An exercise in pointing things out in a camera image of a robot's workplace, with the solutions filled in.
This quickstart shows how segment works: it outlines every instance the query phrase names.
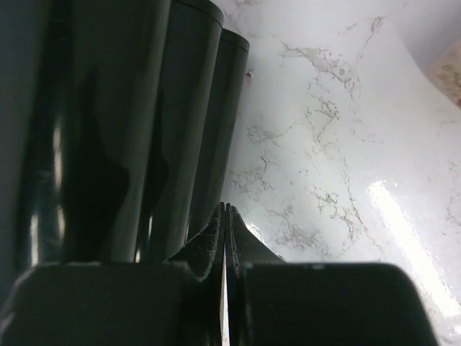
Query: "black container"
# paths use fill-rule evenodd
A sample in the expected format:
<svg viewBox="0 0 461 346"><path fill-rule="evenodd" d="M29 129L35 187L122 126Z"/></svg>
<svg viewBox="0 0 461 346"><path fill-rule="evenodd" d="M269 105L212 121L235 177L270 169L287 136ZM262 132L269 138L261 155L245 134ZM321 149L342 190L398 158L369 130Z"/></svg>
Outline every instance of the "black container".
<svg viewBox="0 0 461 346"><path fill-rule="evenodd" d="M135 261L161 261L187 237L223 14L208 0L171 3Z"/></svg>
<svg viewBox="0 0 461 346"><path fill-rule="evenodd" d="M249 48L243 37L223 30L195 177L188 239L200 231L220 202Z"/></svg>
<svg viewBox="0 0 461 346"><path fill-rule="evenodd" d="M14 227L16 274L134 252L169 5L51 4Z"/></svg>

